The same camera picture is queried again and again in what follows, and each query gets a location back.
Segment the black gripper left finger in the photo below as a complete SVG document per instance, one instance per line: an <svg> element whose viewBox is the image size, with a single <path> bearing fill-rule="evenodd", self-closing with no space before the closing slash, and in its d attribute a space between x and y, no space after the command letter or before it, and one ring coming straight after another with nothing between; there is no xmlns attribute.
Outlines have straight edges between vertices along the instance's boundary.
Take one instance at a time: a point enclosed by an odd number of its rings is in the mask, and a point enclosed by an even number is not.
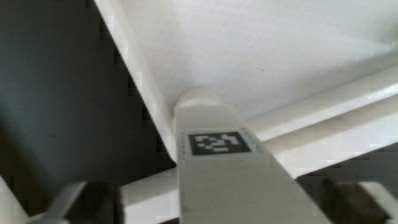
<svg viewBox="0 0 398 224"><path fill-rule="evenodd" d="M112 182L71 183L28 224L122 224L121 190Z"/></svg>

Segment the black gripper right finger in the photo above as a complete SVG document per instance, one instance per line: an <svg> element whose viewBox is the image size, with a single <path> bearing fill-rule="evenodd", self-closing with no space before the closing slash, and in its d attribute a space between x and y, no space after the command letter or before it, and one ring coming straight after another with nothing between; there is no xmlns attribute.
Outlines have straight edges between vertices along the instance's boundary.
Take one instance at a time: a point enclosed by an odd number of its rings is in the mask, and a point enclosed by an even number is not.
<svg viewBox="0 0 398 224"><path fill-rule="evenodd" d="M327 179L320 208L332 224L398 224L398 198L378 182Z"/></svg>

